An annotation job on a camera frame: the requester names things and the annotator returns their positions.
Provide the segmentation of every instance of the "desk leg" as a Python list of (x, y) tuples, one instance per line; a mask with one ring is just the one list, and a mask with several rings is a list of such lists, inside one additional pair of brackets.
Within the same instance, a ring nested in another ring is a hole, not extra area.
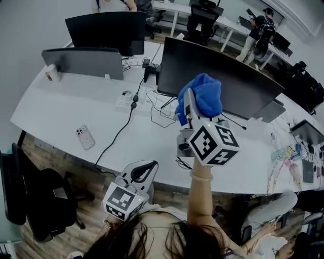
[(174, 29), (176, 28), (176, 24), (177, 24), (177, 20), (178, 20), (178, 12), (174, 13), (174, 17), (173, 17), (173, 24), (172, 24), (172, 29), (171, 29), (171, 34), (170, 37), (173, 37), (173, 33), (174, 33)]
[(223, 37), (224, 37), (224, 34), (225, 34), (225, 31), (226, 31), (226, 27), (223, 29), (223, 32), (222, 32), (222, 35), (220, 36), (219, 40), (218, 40), (218, 43), (221, 43)]
[(223, 47), (221, 48), (221, 52), (224, 51), (224, 49), (225, 49), (226, 45), (228, 44), (228, 41), (231, 38), (232, 34), (233, 34), (233, 30), (230, 30), (229, 33), (228, 33), (228, 36), (226, 37), (226, 40), (225, 40), (225, 42), (223, 44)]
[(260, 67), (260, 70), (262, 70), (262, 69), (265, 67), (265, 65), (268, 64), (268, 62), (269, 62), (270, 59), (272, 58), (273, 54), (274, 54), (274, 53), (271, 52), (269, 58), (267, 58), (267, 60), (263, 62), (262, 66)]

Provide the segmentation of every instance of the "black cap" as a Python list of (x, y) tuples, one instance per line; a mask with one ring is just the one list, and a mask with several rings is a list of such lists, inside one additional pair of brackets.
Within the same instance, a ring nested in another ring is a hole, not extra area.
[(266, 9), (263, 9), (263, 11), (269, 15), (272, 15), (274, 14), (274, 11), (273, 9), (271, 9), (270, 7), (266, 8)]

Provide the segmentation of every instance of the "hand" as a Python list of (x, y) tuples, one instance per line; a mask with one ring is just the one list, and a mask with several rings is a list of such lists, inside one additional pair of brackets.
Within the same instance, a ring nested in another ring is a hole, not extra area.
[(287, 244), (285, 244), (275, 255), (276, 259), (288, 259), (293, 256), (294, 254), (294, 245), (295, 239), (291, 239)]
[(277, 225), (277, 221), (275, 222), (268, 222), (266, 223), (262, 229), (258, 232), (258, 236), (261, 238), (265, 235), (268, 235), (268, 234), (273, 234), (273, 232), (275, 231), (276, 229), (276, 225)]

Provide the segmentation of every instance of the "backpack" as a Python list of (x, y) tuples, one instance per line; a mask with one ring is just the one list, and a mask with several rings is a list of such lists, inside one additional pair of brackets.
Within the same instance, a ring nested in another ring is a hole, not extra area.
[[(129, 6), (126, 4), (125, 0), (120, 0), (120, 1), (122, 1), (127, 6), (128, 10), (130, 9)], [(100, 9), (100, 0), (96, 0), (96, 2), (97, 2), (98, 8)]]
[(268, 51), (269, 43), (275, 37), (275, 27), (269, 20), (265, 18), (265, 23), (260, 26), (258, 32), (260, 39), (256, 42), (254, 47), (254, 55), (256, 59), (262, 59)]

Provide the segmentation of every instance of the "white container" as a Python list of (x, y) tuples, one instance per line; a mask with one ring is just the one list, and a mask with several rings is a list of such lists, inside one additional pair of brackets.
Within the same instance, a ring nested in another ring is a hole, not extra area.
[(49, 81), (53, 81), (53, 82), (61, 81), (61, 75), (57, 71), (56, 66), (54, 64), (48, 66), (45, 75)]

